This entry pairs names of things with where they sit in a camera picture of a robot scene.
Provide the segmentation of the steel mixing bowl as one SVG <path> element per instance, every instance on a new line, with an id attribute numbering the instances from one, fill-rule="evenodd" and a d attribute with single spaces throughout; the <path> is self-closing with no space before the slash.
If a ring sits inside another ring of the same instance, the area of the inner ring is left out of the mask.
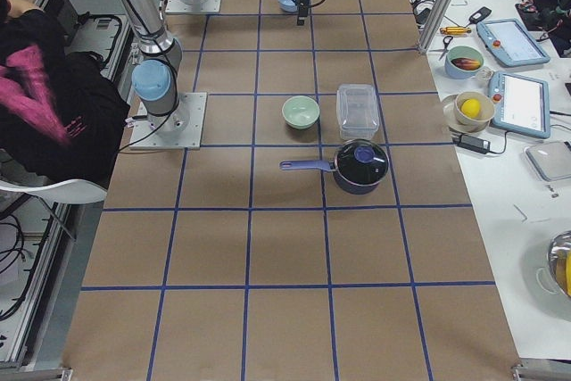
<path id="1" fill-rule="evenodd" d="M 546 252 L 546 263 L 535 273 L 540 288 L 548 294 L 570 297 L 570 231 L 555 236 Z"/>

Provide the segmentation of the beige bowl with lemon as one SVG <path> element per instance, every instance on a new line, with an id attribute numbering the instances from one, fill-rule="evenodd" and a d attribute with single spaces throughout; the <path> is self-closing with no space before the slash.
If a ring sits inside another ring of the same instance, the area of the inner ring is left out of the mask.
<path id="1" fill-rule="evenodd" d="M 463 92 L 453 102 L 456 120 L 467 126 L 487 124 L 495 115 L 495 104 L 486 95 L 478 92 Z"/>

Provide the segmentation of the grey lidded box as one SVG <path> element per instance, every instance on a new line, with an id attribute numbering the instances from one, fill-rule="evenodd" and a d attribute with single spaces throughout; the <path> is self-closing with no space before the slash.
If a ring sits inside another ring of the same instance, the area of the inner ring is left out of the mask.
<path id="1" fill-rule="evenodd" d="M 539 176 L 546 181 L 570 178 L 570 143 L 552 141 L 532 145 L 524 150 Z"/>

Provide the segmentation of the beige plate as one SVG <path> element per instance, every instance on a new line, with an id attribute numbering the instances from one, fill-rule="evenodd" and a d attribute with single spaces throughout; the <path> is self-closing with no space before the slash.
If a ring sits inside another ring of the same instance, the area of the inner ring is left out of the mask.
<path id="1" fill-rule="evenodd" d="M 449 129 L 459 133 L 477 133 L 486 129 L 489 122 L 476 125 L 466 125 L 458 122 L 454 114 L 456 97 L 456 95 L 449 95 L 442 100 L 443 114 Z"/>

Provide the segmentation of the white chair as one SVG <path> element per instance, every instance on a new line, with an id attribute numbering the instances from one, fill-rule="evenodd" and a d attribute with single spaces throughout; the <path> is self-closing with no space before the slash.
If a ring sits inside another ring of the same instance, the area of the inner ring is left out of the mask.
<path id="1" fill-rule="evenodd" d="M 70 179 L 45 186 L 22 186 L 2 180 L 1 190 L 37 198 L 73 241 L 77 240 L 76 235 L 67 228 L 47 202 L 81 205 L 104 201 L 107 196 L 107 191 L 103 187 L 84 179 Z"/>

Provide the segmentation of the lower teach pendant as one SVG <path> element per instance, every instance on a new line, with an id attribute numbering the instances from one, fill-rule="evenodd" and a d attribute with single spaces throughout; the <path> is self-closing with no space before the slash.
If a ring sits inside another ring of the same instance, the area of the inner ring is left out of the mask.
<path id="1" fill-rule="evenodd" d="M 550 137 L 550 92 L 546 81 L 496 71 L 488 84 L 495 106 L 491 125 L 524 136 Z"/>

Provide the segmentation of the upper teach pendant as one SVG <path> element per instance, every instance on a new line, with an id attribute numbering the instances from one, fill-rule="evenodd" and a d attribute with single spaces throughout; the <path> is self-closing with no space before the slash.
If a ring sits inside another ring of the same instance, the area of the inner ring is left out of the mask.
<path id="1" fill-rule="evenodd" d="M 505 67 L 550 61 L 550 56 L 517 19 L 478 22 L 476 33 L 492 56 Z"/>

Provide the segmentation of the clear plastic container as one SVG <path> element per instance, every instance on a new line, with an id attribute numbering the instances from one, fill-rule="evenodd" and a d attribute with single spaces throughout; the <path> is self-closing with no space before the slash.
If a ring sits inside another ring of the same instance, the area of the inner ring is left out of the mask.
<path id="1" fill-rule="evenodd" d="M 336 93 L 340 138 L 371 140 L 380 125 L 377 93 L 371 85 L 342 84 Z"/>

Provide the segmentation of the black power adapter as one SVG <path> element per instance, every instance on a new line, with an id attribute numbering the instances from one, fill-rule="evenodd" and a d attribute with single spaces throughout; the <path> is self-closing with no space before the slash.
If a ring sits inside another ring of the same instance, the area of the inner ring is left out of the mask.
<path id="1" fill-rule="evenodd" d="M 490 152 L 490 142 L 479 137 L 460 134 L 452 138 L 453 143 L 460 148 L 471 152 L 488 154 Z"/>

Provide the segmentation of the green bowl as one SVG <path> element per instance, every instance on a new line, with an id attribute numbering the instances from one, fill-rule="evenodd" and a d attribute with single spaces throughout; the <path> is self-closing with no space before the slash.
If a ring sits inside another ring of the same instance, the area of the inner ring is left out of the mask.
<path id="1" fill-rule="evenodd" d="M 307 129 L 317 122 L 320 115 L 318 103 L 311 97 L 296 95 L 282 106 L 282 116 L 291 128 Z"/>

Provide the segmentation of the black car key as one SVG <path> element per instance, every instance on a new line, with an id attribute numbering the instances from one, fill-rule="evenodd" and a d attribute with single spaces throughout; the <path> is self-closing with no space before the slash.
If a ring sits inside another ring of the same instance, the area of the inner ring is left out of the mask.
<path id="1" fill-rule="evenodd" d="M 477 24 L 491 15 L 492 10 L 483 6 L 476 12 L 472 13 L 468 18 L 469 24 Z"/>

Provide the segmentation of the blue saucepan with lid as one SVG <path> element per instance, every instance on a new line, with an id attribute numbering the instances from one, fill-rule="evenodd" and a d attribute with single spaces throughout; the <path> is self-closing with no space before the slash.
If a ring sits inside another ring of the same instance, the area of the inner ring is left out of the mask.
<path id="1" fill-rule="evenodd" d="M 367 139 L 345 142 L 335 151 L 332 161 L 282 161 L 281 170 L 322 170 L 333 174 L 336 184 L 353 195 L 374 191 L 389 170 L 385 150 Z"/>

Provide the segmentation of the person in black and pink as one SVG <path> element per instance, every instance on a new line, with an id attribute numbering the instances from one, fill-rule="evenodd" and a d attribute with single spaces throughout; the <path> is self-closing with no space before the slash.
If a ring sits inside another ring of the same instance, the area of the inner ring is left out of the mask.
<path id="1" fill-rule="evenodd" d="M 66 54 L 58 22 L 1 0 L 1 147 L 54 182 L 112 173 L 129 106 L 91 53 Z"/>

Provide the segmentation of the orange handled screwdriver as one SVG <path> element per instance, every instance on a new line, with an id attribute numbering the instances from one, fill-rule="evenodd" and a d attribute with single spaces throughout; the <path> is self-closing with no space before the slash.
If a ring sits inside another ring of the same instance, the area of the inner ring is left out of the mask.
<path id="1" fill-rule="evenodd" d="M 470 34 L 472 29 L 470 27 L 463 26 L 447 26 L 439 28 L 439 31 L 442 35 L 456 37 Z"/>

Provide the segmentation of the blue bowl with food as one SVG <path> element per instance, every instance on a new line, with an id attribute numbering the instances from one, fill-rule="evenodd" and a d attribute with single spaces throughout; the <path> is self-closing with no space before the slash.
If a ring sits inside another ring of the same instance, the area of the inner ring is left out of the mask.
<path id="1" fill-rule="evenodd" d="M 484 66 L 482 54 L 470 46 L 453 47 L 445 56 L 444 70 L 449 78 L 468 79 Z"/>

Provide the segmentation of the teach pendant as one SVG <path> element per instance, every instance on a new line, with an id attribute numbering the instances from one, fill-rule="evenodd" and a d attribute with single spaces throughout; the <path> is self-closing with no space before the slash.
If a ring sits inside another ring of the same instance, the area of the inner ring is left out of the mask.
<path id="1" fill-rule="evenodd" d="M 505 67 L 550 61 L 550 56 L 517 19 L 478 22 L 476 33 L 492 56 Z"/>
<path id="2" fill-rule="evenodd" d="M 488 84 L 495 106 L 491 125 L 524 136 L 550 137 L 550 92 L 546 81 L 496 71 Z"/>

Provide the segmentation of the scissors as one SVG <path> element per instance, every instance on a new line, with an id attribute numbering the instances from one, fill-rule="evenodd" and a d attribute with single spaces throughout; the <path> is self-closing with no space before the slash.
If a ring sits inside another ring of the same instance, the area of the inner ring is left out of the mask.
<path id="1" fill-rule="evenodd" d="M 442 59 L 449 52 L 449 47 L 450 47 L 452 40 L 453 40 L 453 36 L 451 36 L 451 35 L 445 36 L 443 38 L 443 50 L 442 50 L 442 53 L 441 53 L 439 59 Z"/>

